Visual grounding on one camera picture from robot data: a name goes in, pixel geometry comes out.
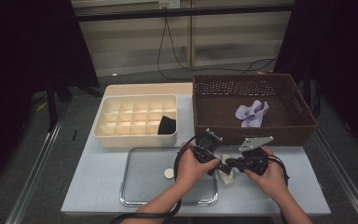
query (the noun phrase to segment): brown wicker basket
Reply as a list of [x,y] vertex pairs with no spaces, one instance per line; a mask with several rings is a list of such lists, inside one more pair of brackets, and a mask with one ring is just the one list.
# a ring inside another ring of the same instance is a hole
[[[242,128],[235,117],[240,105],[255,100],[269,105],[260,128]],[[315,118],[290,75],[195,75],[193,110],[196,135],[210,128],[226,146],[246,137],[273,136],[271,146],[302,146],[317,129]]]

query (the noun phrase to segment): metal rail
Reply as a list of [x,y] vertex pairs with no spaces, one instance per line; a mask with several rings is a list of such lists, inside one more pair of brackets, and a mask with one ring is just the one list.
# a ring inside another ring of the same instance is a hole
[[48,159],[48,154],[51,151],[54,142],[57,138],[57,135],[60,131],[62,125],[62,119],[65,117],[66,111],[68,110],[69,104],[63,105],[63,109],[61,110],[60,118],[58,119],[56,125],[48,133],[46,137],[45,143],[42,146],[42,149],[36,159],[34,167],[28,176],[27,181],[25,182],[22,191],[17,198],[13,208],[8,215],[6,224],[17,224],[21,223],[22,218],[27,210],[28,204],[31,201],[31,198],[34,194],[34,190],[36,188],[37,182],[39,180],[39,176],[42,174],[43,168],[45,166],[46,160]]
[[257,5],[246,7],[189,7],[173,9],[156,9],[144,11],[126,11],[98,14],[81,14],[72,17],[44,17],[37,18],[41,22],[82,22],[82,21],[118,21],[131,19],[150,19],[164,17],[184,17],[184,16],[205,16],[259,12],[279,12],[292,11],[296,4],[276,4],[276,5]]
[[327,163],[330,165],[339,184],[344,189],[345,193],[347,194],[349,200],[353,205],[353,208],[358,214],[358,188],[351,181],[351,178],[348,176],[347,172],[345,171],[344,167],[336,156],[336,153],[334,153],[320,129],[316,131],[315,137],[322,146],[321,151],[325,155]]

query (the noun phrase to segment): human hand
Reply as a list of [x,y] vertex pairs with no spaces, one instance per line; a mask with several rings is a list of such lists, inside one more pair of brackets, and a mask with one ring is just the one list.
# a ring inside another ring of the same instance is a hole
[[191,149],[192,147],[193,145],[190,144],[181,160],[179,160],[178,174],[175,182],[182,184],[183,187],[188,189],[191,189],[209,170],[213,169],[219,163],[218,159],[200,163],[194,156]]
[[[268,155],[273,155],[272,151],[267,147],[261,148]],[[273,200],[289,192],[283,178],[282,168],[276,162],[269,161],[268,168],[263,175],[257,175],[249,170],[245,170],[244,172]]]

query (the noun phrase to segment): cream plastic tray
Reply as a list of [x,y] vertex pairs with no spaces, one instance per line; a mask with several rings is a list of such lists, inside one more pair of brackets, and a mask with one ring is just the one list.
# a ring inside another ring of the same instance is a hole
[[175,95],[108,97],[93,134],[104,147],[170,147],[176,143],[177,130],[158,134],[163,116],[177,120]]

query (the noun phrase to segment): white small object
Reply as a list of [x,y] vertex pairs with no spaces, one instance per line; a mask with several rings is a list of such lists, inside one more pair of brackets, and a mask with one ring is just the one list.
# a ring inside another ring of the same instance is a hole
[[[231,159],[232,156],[228,154],[222,154],[221,161],[223,164],[226,164],[226,159]],[[231,170],[229,175],[226,175],[221,170],[218,170],[220,178],[222,179],[223,183],[225,183],[225,187],[229,187],[234,183],[234,171]]]
[[180,0],[170,0],[169,8],[180,8]]
[[173,178],[173,168],[168,168],[164,171],[164,176],[167,179],[172,179]]

